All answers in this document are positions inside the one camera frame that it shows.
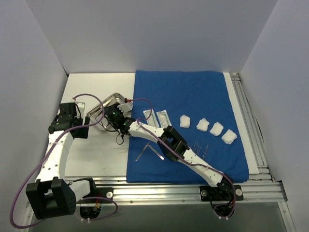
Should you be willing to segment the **scalpel handle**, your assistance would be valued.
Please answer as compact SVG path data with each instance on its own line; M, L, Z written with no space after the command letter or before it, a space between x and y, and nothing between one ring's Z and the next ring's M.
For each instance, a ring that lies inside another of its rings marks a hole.
M161 160L164 160L164 157L163 157L157 150L155 150L152 146L149 146L149 148L150 148Z
M149 143L147 143L144 148L142 149L142 151L139 153L139 155L137 156L137 158L135 159L135 161L138 161L140 159L140 157L142 156L142 154L144 153L144 151L148 148Z

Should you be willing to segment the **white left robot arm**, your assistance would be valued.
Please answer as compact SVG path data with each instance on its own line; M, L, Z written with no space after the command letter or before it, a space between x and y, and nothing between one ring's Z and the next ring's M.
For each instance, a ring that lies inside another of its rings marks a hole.
M98 195L93 178L67 183L64 180L70 147L76 138L88 137L90 118L84 115L85 103L59 105L59 113L48 128L48 147L41 170L26 195L37 219L72 215L80 200L93 202Z

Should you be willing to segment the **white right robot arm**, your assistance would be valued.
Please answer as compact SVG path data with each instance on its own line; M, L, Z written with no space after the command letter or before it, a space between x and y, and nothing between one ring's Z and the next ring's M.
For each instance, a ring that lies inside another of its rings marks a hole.
M201 176L214 188L217 198L224 200L235 190L233 181L201 159L172 126L160 128L141 123L138 119L124 116L120 106L114 105L105 109L104 116L122 135L157 143L167 159L180 162Z

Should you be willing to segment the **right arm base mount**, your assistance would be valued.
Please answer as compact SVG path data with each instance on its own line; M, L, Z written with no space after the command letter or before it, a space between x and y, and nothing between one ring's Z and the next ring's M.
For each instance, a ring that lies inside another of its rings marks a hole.
M234 185L235 190L227 184L213 188L210 186L200 186L200 199L202 202L209 202L219 219L228 220L235 212L236 201L244 200L240 185Z

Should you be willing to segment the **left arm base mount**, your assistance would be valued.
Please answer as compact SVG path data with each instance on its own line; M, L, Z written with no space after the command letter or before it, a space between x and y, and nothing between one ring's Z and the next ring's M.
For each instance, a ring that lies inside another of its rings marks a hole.
M78 202L78 204L88 204L89 206L79 207L77 215L86 220L97 219L102 216L104 206L114 206L112 201L113 188L97 188L95 193L88 194Z

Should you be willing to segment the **stainless steel tray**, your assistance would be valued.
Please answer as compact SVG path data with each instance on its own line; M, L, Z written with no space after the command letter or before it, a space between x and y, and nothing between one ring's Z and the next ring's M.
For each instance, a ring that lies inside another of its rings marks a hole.
M124 104L125 103L125 97L121 95L120 93L113 93L110 96L108 96L106 99L102 100L104 110L107 109L107 107L112 106L113 104ZM99 104L94 106L92 109L90 109L87 114L90 118L90 122L94 123L98 119L100 119L102 115L102 107ZM108 132L108 131L113 131L112 126L109 124L107 119L103 118L98 124L95 125L95 127L101 131L101 132Z

